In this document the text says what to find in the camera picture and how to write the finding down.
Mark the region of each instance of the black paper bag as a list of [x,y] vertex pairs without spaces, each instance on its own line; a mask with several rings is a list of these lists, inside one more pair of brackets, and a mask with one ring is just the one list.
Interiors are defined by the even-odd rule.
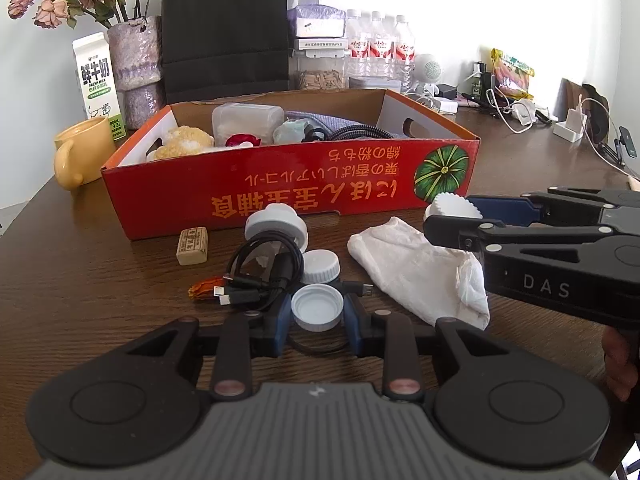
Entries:
[[167,101],[289,89],[287,0],[162,0]]

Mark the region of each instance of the small wooden box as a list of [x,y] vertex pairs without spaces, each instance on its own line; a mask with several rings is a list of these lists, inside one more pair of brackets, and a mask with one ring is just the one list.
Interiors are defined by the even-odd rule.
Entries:
[[206,227],[192,227],[180,233],[175,256],[182,266],[203,264],[207,261],[209,234]]

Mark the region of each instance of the yellow mug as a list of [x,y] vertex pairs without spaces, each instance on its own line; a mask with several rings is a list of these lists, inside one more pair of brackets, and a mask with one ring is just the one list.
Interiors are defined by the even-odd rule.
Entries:
[[100,178],[100,168],[116,151],[109,118],[83,121],[57,134],[53,170],[65,189],[75,189]]

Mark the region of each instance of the tissue box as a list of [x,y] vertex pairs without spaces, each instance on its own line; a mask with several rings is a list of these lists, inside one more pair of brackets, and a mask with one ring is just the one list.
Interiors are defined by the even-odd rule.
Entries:
[[[212,134],[211,113],[225,102],[337,116],[415,138],[270,145],[145,162],[160,135],[178,125]],[[271,92],[165,107],[119,147],[102,177],[124,232],[135,240],[192,226],[239,227],[270,203],[287,203],[299,214],[425,208],[439,190],[466,193],[479,145],[470,131],[393,91]]]
[[308,4],[289,9],[287,19],[294,38],[341,38],[347,13],[335,7]]

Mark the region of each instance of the table surface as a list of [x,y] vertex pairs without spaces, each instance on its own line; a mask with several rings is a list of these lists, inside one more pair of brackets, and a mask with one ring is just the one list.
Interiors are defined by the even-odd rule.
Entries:
[[[514,135],[499,121],[474,110],[456,120],[482,139],[469,193],[519,195],[548,186],[625,187],[584,138],[570,144],[549,128]],[[341,276],[366,274],[348,255],[351,234],[383,224],[391,215],[421,227],[422,210],[318,219],[306,218],[309,249],[335,251]],[[0,238],[0,478],[23,477],[40,462],[24,424],[29,395],[60,372],[98,356],[180,316],[220,323],[220,306],[194,304],[188,288],[221,274],[232,251],[244,241],[241,229],[211,232],[209,261],[181,267],[177,236],[130,242],[124,235],[101,180],[74,193],[50,180]],[[515,300],[490,295],[488,331],[602,382],[602,327]],[[390,298],[366,298],[368,310],[402,310]],[[430,358],[422,358],[428,387],[435,387]],[[207,360],[201,384],[207,384]],[[292,349],[277,362],[254,360],[254,382],[372,381],[380,386],[382,362],[356,360],[346,352],[310,358]],[[618,403],[596,464],[613,470],[630,447],[621,429]]]

